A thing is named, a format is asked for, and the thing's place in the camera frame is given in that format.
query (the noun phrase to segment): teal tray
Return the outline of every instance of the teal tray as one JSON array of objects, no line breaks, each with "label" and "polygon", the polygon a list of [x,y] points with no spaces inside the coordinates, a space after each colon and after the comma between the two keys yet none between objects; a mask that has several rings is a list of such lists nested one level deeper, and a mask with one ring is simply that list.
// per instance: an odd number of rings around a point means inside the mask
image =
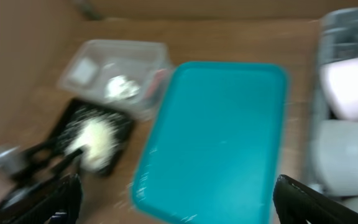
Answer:
[{"label": "teal tray", "polygon": [[268,223],[286,92],[276,65],[180,65],[135,175],[136,207],[169,223]]}]

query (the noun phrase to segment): plastic bin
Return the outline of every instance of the plastic bin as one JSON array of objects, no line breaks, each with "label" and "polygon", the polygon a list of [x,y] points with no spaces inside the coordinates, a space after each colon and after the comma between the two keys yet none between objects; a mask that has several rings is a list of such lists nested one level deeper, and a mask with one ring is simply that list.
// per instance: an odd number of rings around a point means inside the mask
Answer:
[{"label": "plastic bin", "polygon": [[[90,40],[77,51],[59,86],[80,98],[124,110],[136,119],[154,117],[173,65],[165,44],[129,40]],[[139,87],[132,97],[106,97],[109,81],[125,76]]]},{"label": "plastic bin", "polygon": [[321,37],[316,60],[316,78],[311,107],[309,151],[306,157],[304,182],[317,190],[324,190],[311,166],[311,151],[321,122],[337,119],[330,110],[321,89],[319,70],[324,64],[358,57],[358,7],[330,12],[321,20]]}]

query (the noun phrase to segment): clear plastic container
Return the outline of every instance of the clear plastic container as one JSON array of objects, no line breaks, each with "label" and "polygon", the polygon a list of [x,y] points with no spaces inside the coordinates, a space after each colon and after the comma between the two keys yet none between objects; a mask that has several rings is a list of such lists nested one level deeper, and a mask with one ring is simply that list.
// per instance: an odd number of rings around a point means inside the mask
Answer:
[{"label": "clear plastic container", "polygon": [[[145,121],[158,110],[172,70],[165,44],[90,40],[77,51],[58,85],[82,99],[127,111]],[[108,97],[108,84],[115,77],[124,77],[138,89],[112,100]]]}]

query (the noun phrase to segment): white powder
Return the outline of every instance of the white powder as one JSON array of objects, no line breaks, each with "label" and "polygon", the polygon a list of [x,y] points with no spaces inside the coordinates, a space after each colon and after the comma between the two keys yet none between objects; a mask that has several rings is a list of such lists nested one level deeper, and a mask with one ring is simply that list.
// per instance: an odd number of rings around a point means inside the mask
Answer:
[{"label": "white powder", "polygon": [[108,101],[125,100],[139,94],[140,86],[125,75],[111,78],[106,86],[105,97]]},{"label": "white powder", "polygon": [[103,117],[90,118],[81,124],[78,136],[66,149],[69,154],[84,146],[82,167],[89,171],[98,171],[109,164],[118,142],[114,138],[116,128]]}]

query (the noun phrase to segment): plastic tray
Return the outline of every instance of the plastic tray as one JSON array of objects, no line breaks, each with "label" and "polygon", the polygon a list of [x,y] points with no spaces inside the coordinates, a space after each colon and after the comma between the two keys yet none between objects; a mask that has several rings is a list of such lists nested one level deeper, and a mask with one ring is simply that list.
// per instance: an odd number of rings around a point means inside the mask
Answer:
[{"label": "plastic tray", "polygon": [[169,223],[268,223],[287,80],[275,65],[179,66],[133,186]]},{"label": "plastic tray", "polygon": [[[330,110],[321,89],[319,70],[324,64],[358,57],[358,7],[330,12],[322,18],[321,37],[316,60],[316,78],[311,107],[309,152],[314,148],[314,139],[319,124],[325,119],[337,119]],[[315,176],[310,158],[306,157],[303,182],[315,186],[320,181]]]},{"label": "plastic tray", "polygon": [[57,138],[58,141],[54,148],[57,150],[57,152],[63,153],[65,148],[70,144],[70,140],[73,139],[78,133],[78,128],[74,128],[73,131],[65,133],[67,124],[69,124],[74,119],[78,119],[76,112],[84,106],[89,110],[97,110],[104,114],[119,114],[119,119],[116,118],[110,120],[110,122],[113,122],[117,127],[119,127],[119,130],[116,132],[115,136],[115,138],[120,142],[116,148],[117,152],[114,154],[114,156],[112,156],[109,165],[97,172],[98,175],[108,176],[114,169],[114,166],[117,164],[118,160],[121,158],[126,146],[126,142],[134,127],[134,121],[130,119],[127,114],[106,108],[104,106],[88,103],[83,100],[72,99],[48,138]]},{"label": "plastic tray", "polygon": [[[89,40],[68,64],[58,85],[82,99],[148,120],[158,109],[172,70],[167,46],[163,43]],[[109,101],[105,95],[106,85],[119,75],[135,81],[140,87],[139,93],[128,99]]]}]

